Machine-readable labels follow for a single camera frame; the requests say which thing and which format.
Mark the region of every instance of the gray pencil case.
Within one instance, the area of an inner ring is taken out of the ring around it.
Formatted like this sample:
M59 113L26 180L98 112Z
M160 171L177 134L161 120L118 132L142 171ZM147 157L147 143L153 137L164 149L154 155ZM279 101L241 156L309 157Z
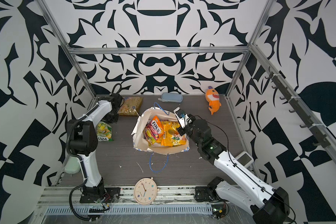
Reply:
M162 102L182 102L183 96L177 93L165 92L162 94L161 98L158 98L158 100Z

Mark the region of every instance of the display screen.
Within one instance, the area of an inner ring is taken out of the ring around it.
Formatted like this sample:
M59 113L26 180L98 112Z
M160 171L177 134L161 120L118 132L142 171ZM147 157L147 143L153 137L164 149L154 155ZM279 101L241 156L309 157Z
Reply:
M239 159L237 159L239 163L245 166L248 162L250 162L251 158L247 154L242 155Z

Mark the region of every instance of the wall clock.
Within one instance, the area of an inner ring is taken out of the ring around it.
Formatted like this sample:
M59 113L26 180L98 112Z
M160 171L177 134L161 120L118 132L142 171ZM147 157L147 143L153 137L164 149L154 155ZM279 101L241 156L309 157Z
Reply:
M157 197L157 184L151 178L140 179L133 190L134 199L141 205L150 205Z

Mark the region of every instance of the orange shark plush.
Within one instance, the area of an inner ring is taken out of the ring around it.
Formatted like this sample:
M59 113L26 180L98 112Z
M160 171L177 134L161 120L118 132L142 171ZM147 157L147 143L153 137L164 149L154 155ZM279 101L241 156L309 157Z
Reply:
M221 103L219 102L219 93L213 89L213 87L209 86L205 93L205 99L209 102L210 107L208 107L208 109L213 115L213 113L217 112L221 106Z

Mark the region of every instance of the gray floor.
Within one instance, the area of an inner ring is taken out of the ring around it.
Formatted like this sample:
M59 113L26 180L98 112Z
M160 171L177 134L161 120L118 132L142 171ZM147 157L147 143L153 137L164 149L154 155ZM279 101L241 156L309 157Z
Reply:
M159 97L157 95L144 96L140 112L152 107L154 102L158 102L163 109L168 111L173 111L179 106L187 114L199 115L202 119L222 128L228 135L229 151L234 156L243 151L223 95L220 96L222 106L213 115L208 110L208 102L204 95L185 95L181 103L161 102L157 100ZM151 153L133 149L131 132L136 122L137 117L121 116L116 124L111 125L114 141L99 142L96 158L105 185L135 185L143 177L154 177L158 185L198 185L207 184L216 176L234 184L224 172L209 162L199 159L197 147L192 141L189 143L189 151L169 155L167 166L162 172L152 172L149 168ZM214 126L211 126L211 129L212 135L226 146L224 133ZM160 170L166 159L165 155L153 154L152 169ZM60 185L79 185L81 183L82 174L80 172L72 176L65 174Z

